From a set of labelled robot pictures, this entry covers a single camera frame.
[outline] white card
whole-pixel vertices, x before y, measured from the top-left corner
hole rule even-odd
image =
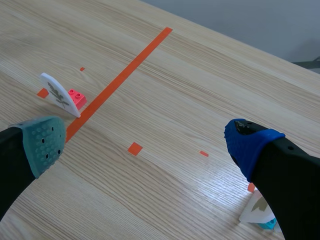
[[[270,206],[262,194],[255,190],[239,220],[245,223],[265,224],[275,218]]]
[[[81,114],[78,111],[74,101],[70,97],[69,93],[64,89],[64,87],[52,76],[42,73],[40,75],[40,81],[43,87],[48,91],[49,98],[59,106],[60,108],[66,110],[68,113],[80,118]]]

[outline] small orange tape piece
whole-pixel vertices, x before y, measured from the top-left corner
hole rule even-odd
[[[142,146],[140,146],[138,143],[132,143],[131,146],[128,149],[128,152],[131,153],[134,156],[137,156],[138,153],[142,150]]]
[[[200,154],[202,154],[202,155],[205,156],[205,157],[209,157],[209,154],[206,153],[205,151],[200,151]]]
[[[47,89],[42,88],[42,89],[37,93],[37,95],[38,95],[40,98],[45,99],[46,96],[49,95],[49,93],[48,93]]]
[[[255,188],[256,188],[256,186],[252,182],[250,182],[248,185],[248,191],[250,193],[253,193],[255,191]]]

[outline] orange tape square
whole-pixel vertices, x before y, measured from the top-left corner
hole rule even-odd
[[[45,89],[45,88],[42,88],[38,93],[37,93],[37,95],[40,97],[40,98],[46,98],[46,96],[48,96],[49,95],[49,93],[48,93],[48,91],[47,91],[47,89]]]
[[[248,191],[250,193],[253,193],[255,191],[255,188],[256,188],[256,186],[252,182],[250,182],[248,185]]]
[[[132,143],[132,145],[129,147],[128,152],[131,153],[134,156],[137,156],[138,153],[140,153],[140,151],[142,150],[142,146],[140,146],[137,143]]]

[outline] orange tape line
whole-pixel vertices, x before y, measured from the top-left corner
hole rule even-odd
[[[171,32],[172,29],[169,27],[166,27],[162,32],[160,32],[160,34],[138,56],[136,56],[135,59],[133,59],[133,61],[112,82],[110,82],[110,84],[89,104],[89,106],[83,110],[81,117],[76,118],[66,128],[66,143]]]
[[[37,95],[38,95],[39,97],[41,97],[41,98],[44,99],[44,98],[46,98],[46,96],[49,95],[49,93],[48,93],[47,89],[42,88],[42,89],[37,93]]]
[[[209,157],[209,154],[206,153],[205,151],[200,151],[200,154],[202,154],[202,155],[205,156],[205,157]]]
[[[132,143],[131,146],[128,148],[128,152],[131,153],[134,156],[137,156],[138,153],[142,150],[142,146],[140,146],[138,143]]]

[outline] red lego brick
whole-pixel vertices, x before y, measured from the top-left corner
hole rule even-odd
[[[68,93],[78,110],[80,110],[87,103],[86,96],[82,93],[77,92],[74,89],[70,89]]]

